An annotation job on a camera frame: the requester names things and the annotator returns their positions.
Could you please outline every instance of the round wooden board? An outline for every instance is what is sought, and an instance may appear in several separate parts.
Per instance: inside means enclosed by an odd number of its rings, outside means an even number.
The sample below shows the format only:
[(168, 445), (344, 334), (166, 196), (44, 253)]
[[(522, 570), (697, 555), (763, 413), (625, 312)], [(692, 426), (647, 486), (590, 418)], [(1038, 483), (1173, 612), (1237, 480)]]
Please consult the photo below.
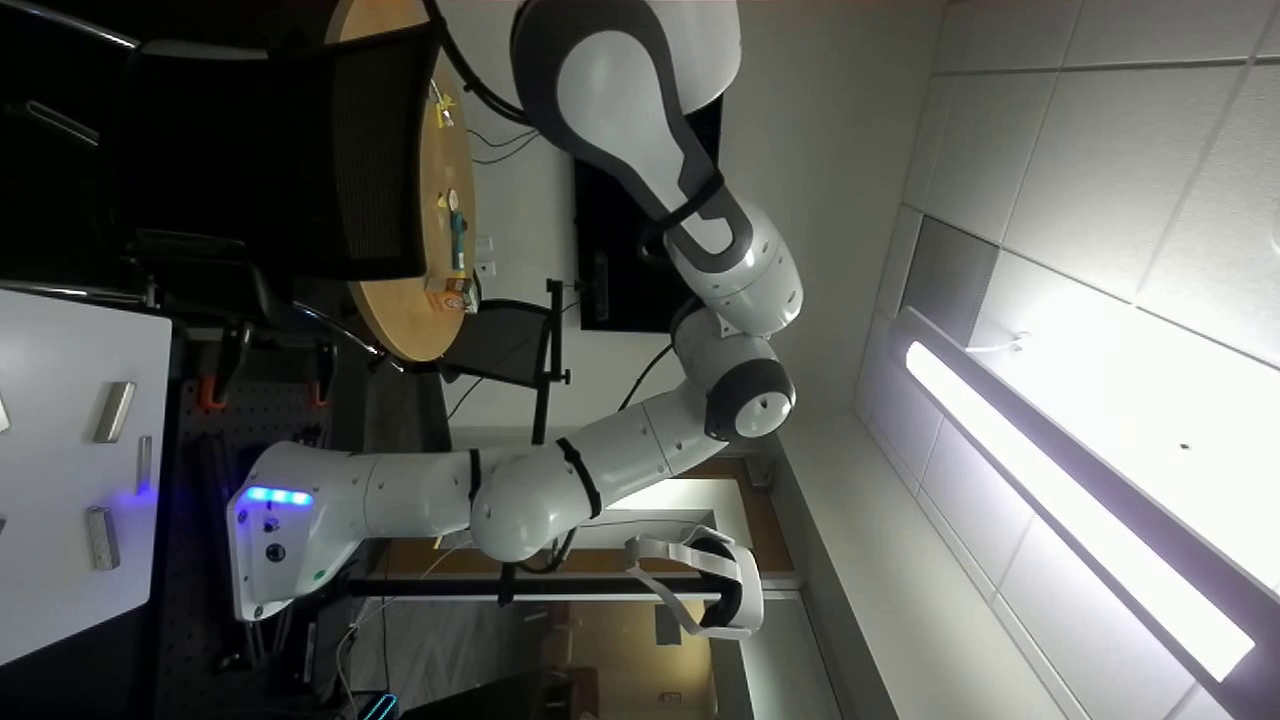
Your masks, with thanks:
[[(344, 0), (332, 16), (327, 42), (414, 28), (426, 21), (430, 10), (422, 0)], [(368, 332), (381, 341), (383, 353), (409, 364), (430, 364), (446, 356), (457, 332), (463, 329), (463, 296), (453, 271), (449, 208), (457, 208), (469, 224), (463, 267), (476, 267), (473, 153), (460, 120), (460, 83), (446, 50), (435, 55), (433, 94), (426, 107), (422, 187), (430, 275), (354, 285)]]

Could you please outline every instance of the black cable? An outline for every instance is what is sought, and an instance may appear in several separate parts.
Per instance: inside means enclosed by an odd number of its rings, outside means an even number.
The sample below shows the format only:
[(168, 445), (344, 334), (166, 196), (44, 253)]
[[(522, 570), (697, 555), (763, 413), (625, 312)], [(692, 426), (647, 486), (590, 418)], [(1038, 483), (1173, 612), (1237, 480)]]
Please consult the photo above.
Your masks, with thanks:
[(484, 383), (484, 374), (476, 374), (476, 383), (449, 408), (449, 418), (469, 402), (469, 395)]
[(551, 555), (549, 564), (522, 564), (522, 570), (529, 570), (529, 576), (551, 576), (551, 570), (566, 564), (571, 539), (575, 539), (575, 527), (566, 533), (566, 539), (555, 543), (555, 555)]
[(441, 10), (441, 0), (430, 0), (433, 23), (441, 28), (441, 42), (449, 64), (457, 66), (457, 74), (463, 74), (463, 88), (479, 94), (479, 105), (488, 105), (496, 116), (514, 120), (514, 122), (529, 122), (524, 107), (500, 98), (469, 64), (469, 55), (457, 48), (449, 21)]
[(676, 343), (661, 346), (645, 372), (636, 374), (636, 383), (628, 389), (625, 402), (617, 413), (625, 413), (633, 402), (633, 395), (639, 393), (639, 383), (647, 378), (647, 372), (674, 353)]
[(531, 136), (531, 131), (529, 131), (518, 148), (496, 153), (496, 156), (479, 156), (476, 163), (479, 163), (479, 169), (488, 169), (488, 163), (503, 163), (503, 159), (522, 156), (529, 142), (537, 142), (537, 136)]
[(508, 136), (508, 140), (491, 140), (491, 136), (469, 129), (469, 136), (476, 136), (484, 148), (514, 148), (514, 142), (524, 142), (524, 140), (537, 136), (537, 131), (518, 131), (518, 136)]

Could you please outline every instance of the table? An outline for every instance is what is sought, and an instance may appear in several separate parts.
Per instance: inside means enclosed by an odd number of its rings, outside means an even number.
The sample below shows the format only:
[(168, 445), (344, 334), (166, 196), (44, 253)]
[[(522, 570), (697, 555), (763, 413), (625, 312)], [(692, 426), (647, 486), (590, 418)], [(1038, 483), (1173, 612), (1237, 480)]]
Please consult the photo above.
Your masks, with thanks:
[[(422, 0), (344, 0), (332, 10), (327, 42), (359, 38), (409, 23), (426, 23)], [(463, 329), (463, 288), (476, 267), (476, 179), (460, 122), (460, 83), (441, 50), (426, 113), (426, 256), (430, 275), (363, 278), (354, 300), (373, 341), (409, 364), (430, 364), (449, 353)]]

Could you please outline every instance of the fluorescent light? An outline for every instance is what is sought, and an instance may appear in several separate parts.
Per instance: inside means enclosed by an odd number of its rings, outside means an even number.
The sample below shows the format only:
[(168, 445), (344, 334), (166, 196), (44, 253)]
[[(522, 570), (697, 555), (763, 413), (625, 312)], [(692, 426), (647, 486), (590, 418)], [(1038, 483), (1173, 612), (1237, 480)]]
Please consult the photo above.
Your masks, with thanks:
[(1202, 659), (1216, 680), (1254, 652), (1213, 601), (1204, 601), (1175, 569), (1168, 569), (1130, 525), (1089, 497), (1052, 456), (1011, 426), (976, 389), (970, 389), (924, 343), (908, 346), (908, 372), (940, 398), (993, 458), (1071, 533), (1084, 552), (1116, 576), (1163, 631)]

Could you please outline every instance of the white panel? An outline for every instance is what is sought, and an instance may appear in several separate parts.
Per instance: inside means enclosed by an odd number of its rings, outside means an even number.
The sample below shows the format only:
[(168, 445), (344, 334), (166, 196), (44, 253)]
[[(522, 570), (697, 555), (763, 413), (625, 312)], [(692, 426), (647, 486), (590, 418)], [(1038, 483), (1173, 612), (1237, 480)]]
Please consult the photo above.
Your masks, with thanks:
[(865, 426), (799, 402), (779, 434), (898, 710), (1061, 714)]
[(856, 402), (852, 402), (852, 417), (859, 417), (870, 425), (874, 434), (885, 434), (887, 426), (887, 398), (892, 398), (892, 366), (887, 366), (887, 346), (885, 346), (885, 334), (887, 334), (892, 318), (887, 315), (876, 315), (874, 318), (874, 332), (870, 332), (870, 346), (865, 346), (865, 364), (856, 372)]
[(880, 267), (880, 290), (876, 290), (876, 312), (885, 318), (898, 318), (898, 309), (904, 300), (908, 271), (911, 271), (911, 253), (917, 253), (917, 235), (921, 235), (921, 218), (924, 217), (917, 208), (899, 208), (898, 212), (887, 256), (885, 256), (885, 267)]
[[(0, 662), (154, 597), (168, 341), (160, 315), (0, 290)], [(98, 445), (113, 383), (133, 402)], [(87, 508), (113, 517), (115, 569), (98, 564)]]
[(940, 418), (924, 492), (964, 543), (961, 558), (976, 570), (980, 590), (993, 597), (1031, 525), (1031, 508), (952, 418)]
[(1237, 71), (1070, 71), (1021, 187), (1007, 249), (1134, 296)]
[(1081, 0), (950, 5), (935, 66), (1058, 66), (1070, 55), (1076, 10)]
[(1226, 710), (1204, 686), (1196, 686), (1175, 710), (1173, 720), (1234, 720), (1234, 710)]
[(1050, 694), (1058, 701), (1058, 706), (1070, 720), (1089, 720), (1089, 710), (1081, 706), (1081, 701), (1071, 694), (1071, 686), (1064, 682), (1064, 676), (1052, 667), (1052, 659), (1041, 652), (1041, 645), (1031, 638), (1031, 631), (1023, 627), (1023, 619), (1003, 605), (1003, 597), (993, 597), (993, 612), (1002, 617), (1003, 631), (1011, 636), (1011, 645), (1023, 652), (1023, 659), (1031, 662), (1031, 672), (1041, 676), (1041, 682), (1050, 686)]
[(1280, 372), (1011, 256), (980, 329), (985, 366), (1280, 590)]
[(1280, 66), (1248, 71), (1140, 296), (1280, 364)]
[(786, 533), (786, 543), (790, 547), (799, 547), (799, 533), (804, 533), (804, 497), (795, 486), (795, 476), (790, 465), (775, 469), (775, 480), (767, 486), (767, 504), (774, 504), (774, 517)]
[(1168, 647), (1041, 520), (1002, 590), (1089, 714), (1168, 714), (1193, 686)]
[(1256, 48), (1256, 55), (1278, 60), (1280, 55), (1280, 21), (1273, 21), (1273, 31), (1266, 35), (1266, 42)]
[(799, 576), (804, 576), (804, 590), (809, 590), (809, 601), (804, 601), (809, 623), (818, 636), (823, 636), (834, 645), (842, 589), (835, 589), (835, 570), (830, 564), (830, 552), (818, 539), (818, 533), (809, 533), (794, 555), (799, 558)]
[(1002, 239), (1027, 173), (1052, 74), (935, 74), (921, 129), (911, 202)]
[[(636, 353), (594, 353), (575, 346), (571, 353), (571, 383), (555, 383), (555, 395), (571, 402), (575, 425), (604, 418), (621, 408), (628, 389), (639, 378), (645, 364), (666, 346), (667, 341), (655, 341), (655, 346), (636, 346)], [(676, 353), (667, 353), (647, 378), (636, 389), (639, 402), (645, 395), (667, 393), (684, 378), (684, 366)]]
[(1089, 0), (1070, 64), (1248, 60), (1273, 0)]

